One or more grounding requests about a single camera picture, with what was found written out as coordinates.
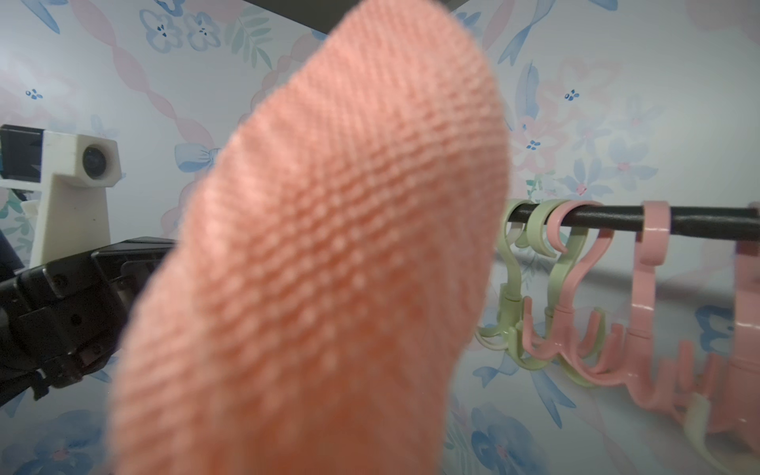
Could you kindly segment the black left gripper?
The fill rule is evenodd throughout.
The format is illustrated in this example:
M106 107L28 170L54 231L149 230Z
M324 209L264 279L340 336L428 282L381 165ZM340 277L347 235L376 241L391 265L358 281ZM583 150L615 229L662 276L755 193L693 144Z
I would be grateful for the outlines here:
M21 268L1 246L1 403L81 382L116 352L132 306L172 251L139 237Z

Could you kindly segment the pink crossbody bag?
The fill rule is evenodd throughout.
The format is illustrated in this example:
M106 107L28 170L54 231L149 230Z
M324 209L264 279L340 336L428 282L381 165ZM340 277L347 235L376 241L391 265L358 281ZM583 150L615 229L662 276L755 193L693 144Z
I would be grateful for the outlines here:
M230 138L125 332L119 474L435 474L509 183L489 61L364 1Z

